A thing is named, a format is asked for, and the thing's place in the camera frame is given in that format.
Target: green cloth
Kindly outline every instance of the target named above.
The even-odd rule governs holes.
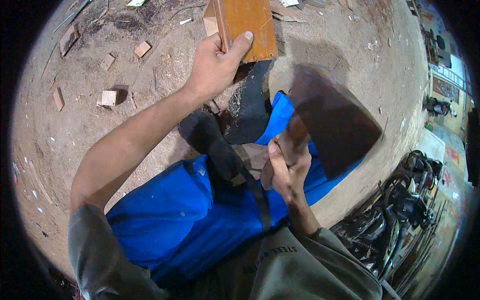
[[[310,238],[280,228],[178,291],[159,288],[148,270],[127,260],[96,207],[80,207],[71,216],[68,251],[87,300],[382,298],[375,276],[325,228]]]

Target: axe handle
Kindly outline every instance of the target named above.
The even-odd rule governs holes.
[[[277,145],[282,150],[287,167],[291,167],[297,163],[297,160],[303,153],[303,149],[310,141],[307,129],[300,119],[300,116],[294,115],[288,121],[287,127],[277,136]],[[272,186],[272,178],[274,175],[272,162],[270,158],[265,162],[262,173],[260,174],[260,183],[267,191]]]

